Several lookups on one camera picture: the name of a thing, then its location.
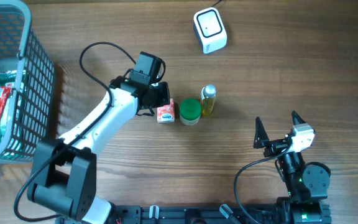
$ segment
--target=wire basket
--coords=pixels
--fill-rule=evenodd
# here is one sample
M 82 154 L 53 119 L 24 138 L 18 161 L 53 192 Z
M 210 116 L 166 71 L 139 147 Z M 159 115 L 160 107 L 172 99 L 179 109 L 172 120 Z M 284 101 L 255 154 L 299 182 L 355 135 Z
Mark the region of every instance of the wire basket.
M 48 133 L 55 70 L 19 0 L 0 0 L 0 71 L 16 70 L 0 163 L 29 162 Z

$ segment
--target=wooden table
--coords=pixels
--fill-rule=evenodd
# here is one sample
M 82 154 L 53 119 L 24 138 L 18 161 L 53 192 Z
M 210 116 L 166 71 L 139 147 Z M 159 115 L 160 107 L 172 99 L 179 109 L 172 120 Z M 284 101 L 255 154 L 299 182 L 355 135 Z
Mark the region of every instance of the wooden table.
M 109 41 L 135 58 L 149 52 L 166 61 L 164 81 L 177 103 L 216 85 L 214 113 L 196 126 L 129 121 L 98 160 L 99 196 L 118 205 L 235 204 L 234 175 L 263 158 L 252 148 L 256 116 L 276 139 L 289 132 L 296 110 L 317 131 L 305 161 L 332 170 L 326 203 L 334 223 L 358 223 L 358 1 L 227 1 L 218 6 L 227 46 L 204 55 L 192 19 L 210 3 L 30 5 L 59 79 L 53 129 L 74 127 L 104 95 L 78 66 L 83 48 Z M 112 47 L 95 47 L 85 67 L 108 83 L 133 64 Z M 0 223 L 21 223 L 12 204 L 30 167 L 0 165 Z M 287 191 L 267 162 L 244 172 L 239 194 L 244 203 L 273 203 Z M 51 214 L 26 199 L 20 210 Z

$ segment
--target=green jar lid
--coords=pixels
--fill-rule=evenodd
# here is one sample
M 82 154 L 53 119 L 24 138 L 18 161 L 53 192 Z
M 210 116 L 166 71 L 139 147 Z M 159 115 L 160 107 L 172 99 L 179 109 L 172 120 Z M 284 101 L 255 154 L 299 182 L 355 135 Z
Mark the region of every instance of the green jar lid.
M 196 99 L 185 99 L 180 104 L 180 116 L 188 121 L 194 121 L 201 115 L 201 103 Z

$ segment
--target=black cable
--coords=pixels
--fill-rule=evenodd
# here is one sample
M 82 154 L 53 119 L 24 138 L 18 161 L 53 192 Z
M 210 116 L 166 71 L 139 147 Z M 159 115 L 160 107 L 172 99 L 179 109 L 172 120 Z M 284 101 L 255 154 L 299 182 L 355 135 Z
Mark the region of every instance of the black cable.
M 249 215 L 249 213 L 245 210 L 245 208 L 242 206 L 242 204 L 240 202 L 239 194 L 237 193 L 237 180 L 238 180 L 240 174 L 242 173 L 242 171 L 246 170 L 247 168 L 252 167 L 253 165 L 256 165 L 256 164 L 261 163 L 261 162 L 266 162 L 266 161 L 269 161 L 269 160 L 272 160 L 272 159 L 277 159 L 278 157 L 286 154 L 288 152 L 288 150 L 290 150 L 289 147 L 286 148 L 284 151 L 282 151 L 280 154 L 278 154 L 276 156 L 272 156 L 272 157 L 268 157 L 268 158 L 265 158 L 265 159 L 261 159 L 261 160 L 258 160 L 258 161 L 251 162 L 250 164 L 248 164 L 248 165 L 244 166 L 243 168 L 241 168 L 239 170 L 239 172 L 236 174 L 236 177 L 234 178 L 234 196 L 236 197 L 237 203 L 239 204 L 242 212 L 244 212 L 244 214 L 256 224 L 260 224 L 260 223 L 257 220 L 255 220 L 251 215 Z
M 51 158 L 49 158 L 48 160 L 46 160 L 41 166 L 40 168 L 35 171 L 30 177 L 29 179 L 24 183 L 24 185 L 22 186 L 22 188 L 20 189 L 20 191 L 17 193 L 16 195 L 16 199 L 15 202 L 13 204 L 13 211 L 15 213 L 15 215 L 20 218 L 21 220 L 25 221 L 25 222 L 40 222 L 40 221 L 45 221 L 45 220 L 49 220 L 49 219 L 53 219 L 53 218 L 59 218 L 62 217 L 63 215 L 51 215 L 48 217 L 41 217 L 41 218 L 27 218 L 24 217 L 20 214 L 19 212 L 19 202 L 20 199 L 24 193 L 24 191 L 26 190 L 26 188 L 30 185 L 30 183 L 36 178 L 37 175 L 39 175 L 42 170 L 47 167 L 49 164 L 51 164 L 56 158 L 58 158 L 60 155 L 62 155 L 69 147 L 71 147 L 72 145 L 74 145 L 74 143 L 76 143 L 78 140 L 80 140 L 96 123 L 98 123 L 100 121 L 100 119 L 108 112 L 108 110 L 111 107 L 111 103 L 112 103 L 112 94 L 111 91 L 109 89 L 109 87 L 107 85 L 105 85 L 102 81 L 98 80 L 96 77 L 94 77 L 93 75 L 91 75 L 83 66 L 82 64 L 82 58 L 85 54 L 85 52 L 90 49 L 91 47 L 95 46 L 95 45 L 100 45 L 100 44 L 104 44 L 104 45 L 111 45 L 113 47 L 118 48 L 119 50 L 121 50 L 122 52 L 124 52 L 129 59 L 131 59 L 134 63 L 136 63 L 136 61 L 129 55 L 129 53 L 127 53 L 124 49 L 122 49 L 120 46 L 113 44 L 113 43 L 109 43 L 109 42 L 97 42 L 97 43 L 93 43 L 89 46 L 87 46 L 81 53 L 80 55 L 80 67 L 82 69 L 82 71 L 89 76 L 92 80 L 94 80 L 95 82 L 99 83 L 104 89 L 106 89 L 106 91 L 109 94 L 109 103 L 107 105 L 107 107 L 102 111 L 102 113 L 88 126 L 84 129 L 84 131 L 82 131 L 79 135 L 76 136 L 76 138 L 74 138 L 70 143 L 68 143 L 63 149 L 59 150 L 55 155 L 53 155 Z
M 223 0 L 218 0 L 215 4 L 213 4 L 211 7 L 215 7 L 217 4 L 221 3 Z
M 155 113 L 153 111 L 153 108 L 149 108 L 149 110 L 150 110 L 149 113 L 142 113 L 142 114 L 136 113 L 136 116 L 154 116 Z

